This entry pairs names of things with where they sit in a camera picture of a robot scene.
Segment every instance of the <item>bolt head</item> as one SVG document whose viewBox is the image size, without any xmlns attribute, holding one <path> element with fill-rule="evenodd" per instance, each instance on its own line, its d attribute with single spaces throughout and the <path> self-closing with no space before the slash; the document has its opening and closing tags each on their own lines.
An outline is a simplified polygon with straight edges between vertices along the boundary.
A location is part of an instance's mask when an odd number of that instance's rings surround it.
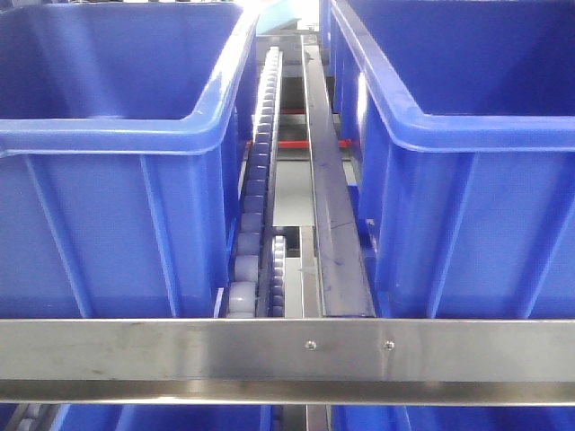
<svg viewBox="0 0 575 431">
<path fill-rule="evenodd" d="M 314 340 L 309 339 L 305 342 L 304 347 L 306 350 L 313 351 L 317 349 L 317 343 Z"/>
</svg>

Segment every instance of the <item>blue plastic crate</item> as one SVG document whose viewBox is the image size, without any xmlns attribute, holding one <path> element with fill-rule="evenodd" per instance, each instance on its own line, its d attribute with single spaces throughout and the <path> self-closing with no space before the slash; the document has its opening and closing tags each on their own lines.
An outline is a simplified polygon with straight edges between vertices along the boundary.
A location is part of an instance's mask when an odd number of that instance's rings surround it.
<svg viewBox="0 0 575 431">
<path fill-rule="evenodd" d="M 569 431 L 570 407 L 333 408 L 333 431 Z"/>
<path fill-rule="evenodd" d="M 66 405 L 51 431 L 270 431 L 270 406 Z"/>
<path fill-rule="evenodd" d="M 212 315 L 255 23 L 234 4 L 0 14 L 1 317 Z"/>
<path fill-rule="evenodd" d="M 575 317 L 575 4 L 331 9 L 341 131 L 392 317 Z"/>
</svg>

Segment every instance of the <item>metal bar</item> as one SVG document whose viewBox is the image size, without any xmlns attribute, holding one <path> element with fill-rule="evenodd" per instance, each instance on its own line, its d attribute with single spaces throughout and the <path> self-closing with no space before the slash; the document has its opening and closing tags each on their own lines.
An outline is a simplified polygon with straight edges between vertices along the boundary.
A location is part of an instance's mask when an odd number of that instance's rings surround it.
<svg viewBox="0 0 575 431">
<path fill-rule="evenodd" d="M 305 406 L 306 431 L 329 431 L 328 407 L 308 404 Z"/>
<path fill-rule="evenodd" d="M 300 226 L 299 250 L 302 277 L 302 315 L 312 318 L 321 317 L 322 304 L 315 267 L 313 226 Z"/>
<path fill-rule="evenodd" d="M 0 401 L 575 406 L 575 383 L 3 381 Z"/>
<path fill-rule="evenodd" d="M 299 230 L 300 259 L 302 266 L 302 314 L 304 318 L 321 317 L 321 295 L 317 284 L 314 253 L 314 228 L 301 226 Z M 328 406 L 305 406 L 305 430 L 329 431 Z"/>
<path fill-rule="evenodd" d="M 3 320 L 0 345 L 5 380 L 575 383 L 559 320 Z"/>
<path fill-rule="evenodd" d="M 270 146 L 270 175 L 268 177 L 268 192 L 266 197 L 265 220 L 263 226 L 263 241 L 260 264 L 260 276 L 258 279 L 258 303 L 256 306 L 256 316 L 267 317 L 270 315 L 270 280 L 271 280 L 271 259 L 273 242 L 273 212 L 276 196 L 276 171 L 278 160 L 278 128 L 279 128 L 279 105 L 281 102 L 281 73 L 282 73 L 283 53 L 278 55 L 278 73 L 276 75 L 276 94 L 274 104 L 273 123 L 271 131 Z"/>
<path fill-rule="evenodd" d="M 317 38 L 302 36 L 302 47 L 323 314 L 375 316 Z"/>
</svg>

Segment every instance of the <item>crate rim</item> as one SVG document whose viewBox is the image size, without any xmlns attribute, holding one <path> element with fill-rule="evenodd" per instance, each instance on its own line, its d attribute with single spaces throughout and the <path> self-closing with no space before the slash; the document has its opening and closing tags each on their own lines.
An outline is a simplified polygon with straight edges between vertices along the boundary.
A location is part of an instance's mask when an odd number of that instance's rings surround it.
<svg viewBox="0 0 575 431">
<path fill-rule="evenodd" d="M 0 158 L 17 154 L 201 155 L 220 145 L 258 15 L 236 4 L 32 4 L 31 8 L 236 7 L 241 10 L 193 111 L 182 119 L 0 119 Z"/>
<path fill-rule="evenodd" d="M 450 116 L 423 112 L 348 1 L 329 1 L 396 145 L 421 153 L 575 152 L 575 116 Z M 524 136 L 528 145 L 518 145 L 518 141 L 524 142 L 518 136 Z"/>
</svg>

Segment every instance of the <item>storage bin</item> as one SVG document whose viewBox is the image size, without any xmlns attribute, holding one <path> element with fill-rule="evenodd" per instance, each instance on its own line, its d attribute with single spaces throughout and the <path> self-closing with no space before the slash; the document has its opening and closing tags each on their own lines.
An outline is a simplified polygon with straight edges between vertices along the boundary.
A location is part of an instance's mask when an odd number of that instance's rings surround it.
<svg viewBox="0 0 575 431">
<path fill-rule="evenodd" d="M 212 315 L 255 23 L 234 4 L 0 14 L 0 317 Z"/>
<path fill-rule="evenodd" d="M 575 317 L 575 4 L 331 9 L 382 310 Z"/>
<path fill-rule="evenodd" d="M 333 408 L 333 431 L 569 431 L 571 407 Z"/>
<path fill-rule="evenodd" d="M 68 404 L 60 408 L 50 430 L 270 431 L 270 424 L 270 406 Z"/>
</svg>

